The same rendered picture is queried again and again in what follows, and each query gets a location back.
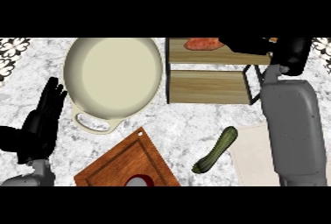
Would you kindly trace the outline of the green zucchini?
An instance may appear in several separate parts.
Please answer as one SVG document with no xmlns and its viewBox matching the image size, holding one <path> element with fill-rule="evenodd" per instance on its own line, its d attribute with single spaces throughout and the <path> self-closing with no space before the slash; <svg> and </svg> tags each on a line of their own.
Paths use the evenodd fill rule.
<svg viewBox="0 0 331 224">
<path fill-rule="evenodd" d="M 212 165 L 215 164 L 218 157 L 221 156 L 227 148 L 231 146 L 236 137 L 237 137 L 236 128 L 233 126 L 225 127 L 209 153 L 205 155 L 205 157 L 202 157 L 197 160 L 197 162 L 193 164 L 190 168 L 190 171 L 193 173 L 202 174 L 212 168 Z"/>
</svg>

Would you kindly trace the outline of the orange sweet potato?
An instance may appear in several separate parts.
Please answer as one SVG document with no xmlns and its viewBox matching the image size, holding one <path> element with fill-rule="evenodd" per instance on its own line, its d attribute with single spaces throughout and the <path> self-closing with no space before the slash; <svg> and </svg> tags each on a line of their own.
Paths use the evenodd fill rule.
<svg viewBox="0 0 331 224">
<path fill-rule="evenodd" d="M 212 51 L 223 47 L 223 43 L 217 38 L 190 38 L 183 46 L 192 51 Z"/>
</svg>

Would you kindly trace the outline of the red-rimmed can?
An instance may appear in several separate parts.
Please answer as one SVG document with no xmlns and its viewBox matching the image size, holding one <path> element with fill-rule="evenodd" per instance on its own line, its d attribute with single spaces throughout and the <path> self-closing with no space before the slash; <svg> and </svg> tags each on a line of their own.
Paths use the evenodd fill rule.
<svg viewBox="0 0 331 224">
<path fill-rule="evenodd" d="M 135 174 L 128 178 L 125 186 L 153 186 L 153 182 L 147 175 Z"/>
</svg>

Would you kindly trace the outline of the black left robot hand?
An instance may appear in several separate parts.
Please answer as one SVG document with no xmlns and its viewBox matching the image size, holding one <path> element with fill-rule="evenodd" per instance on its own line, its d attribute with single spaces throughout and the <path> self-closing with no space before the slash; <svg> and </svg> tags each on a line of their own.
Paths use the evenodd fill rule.
<svg viewBox="0 0 331 224">
<path fill-rule="evenodd" d="M 0 150 L 14 152 L 17 163 L 47 159 L 57 140 L 57 119 L 67 92 L 57 78 L 50 77 L 35 109 L 27 113 L 20 129 L 0 126 Z"/>
</svg>

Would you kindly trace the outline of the cream oval pan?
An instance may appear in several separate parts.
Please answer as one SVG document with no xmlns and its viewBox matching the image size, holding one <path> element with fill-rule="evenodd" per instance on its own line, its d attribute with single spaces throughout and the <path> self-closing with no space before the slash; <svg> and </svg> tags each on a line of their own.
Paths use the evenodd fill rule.
<svg viewBox="0 0 331 224">
<path fill-rule="evenodd" d="M 152 38 L 78 38 L 66 52 L 63 82 L 72 114 L 107 123 L 106 135 L 138 113 L 158 92 L 162 57 Z"/>
</svg>

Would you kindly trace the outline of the brown wooden cutting board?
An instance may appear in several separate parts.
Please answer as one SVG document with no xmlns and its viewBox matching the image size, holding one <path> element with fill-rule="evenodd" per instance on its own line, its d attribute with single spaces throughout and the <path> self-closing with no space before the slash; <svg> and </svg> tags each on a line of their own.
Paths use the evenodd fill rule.
<svg viewBox="0 0 331 224">
<path fill-rule="evenodd" d="M 124 186 L 143 176 L 147 176 L 149 186 L 180 185 L 144 129 L 137 128 L 73 180 L 78 186 Z"/>
</svg>

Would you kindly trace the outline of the wooden tiered shelf black frame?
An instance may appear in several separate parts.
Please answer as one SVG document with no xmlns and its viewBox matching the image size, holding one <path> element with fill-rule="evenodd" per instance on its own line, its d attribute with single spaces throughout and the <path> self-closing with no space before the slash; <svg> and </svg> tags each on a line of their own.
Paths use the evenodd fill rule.
<svg viewBox="0 0 331 224">
<path fill-rule="evenodd" d="M 184 48 L 187 38 L 165 38 L 165 95 L 166 103 L 211 103 L 252 105 L 259 95 L 251 94 L 246 72 L 254 67 L 258 84 L 262 84 L 259 65 L 270 63 L 268 55 L 237 53 L 223 46 L 212 51 Z M 239 71 L 174 70 L 171 65 L 243 65 Z"/>
</svg>

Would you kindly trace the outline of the beige placemat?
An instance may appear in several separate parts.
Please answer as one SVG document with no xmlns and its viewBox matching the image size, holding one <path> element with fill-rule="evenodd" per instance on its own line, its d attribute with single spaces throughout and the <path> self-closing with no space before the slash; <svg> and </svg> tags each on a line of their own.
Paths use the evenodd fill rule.
<svg viewBox="0 0 331 224">
<path fill-rule="evenodd" d="M 326 186 L 326 151 L 289 124 L 237 128 L 231 161 L 243 186 Z"/>
</svg>

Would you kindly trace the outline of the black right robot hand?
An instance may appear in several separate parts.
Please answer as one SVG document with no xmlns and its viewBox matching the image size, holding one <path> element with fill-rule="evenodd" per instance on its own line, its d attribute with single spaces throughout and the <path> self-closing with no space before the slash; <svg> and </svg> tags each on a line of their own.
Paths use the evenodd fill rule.
<svg viewBox="0 0 331 224">
<path fill-rule="evenodd" d="M 304 71 L 311 40 L 311 38 L 280 37 L 273 43 L 261 37 L 218 37 L 218 41 L 234 53 L 255 55 L 270 53 L 273 55 L 270 64 L 288 67 L 288 71 L 283 73 L 288 76 L 298 76 Z"/>
</svg>

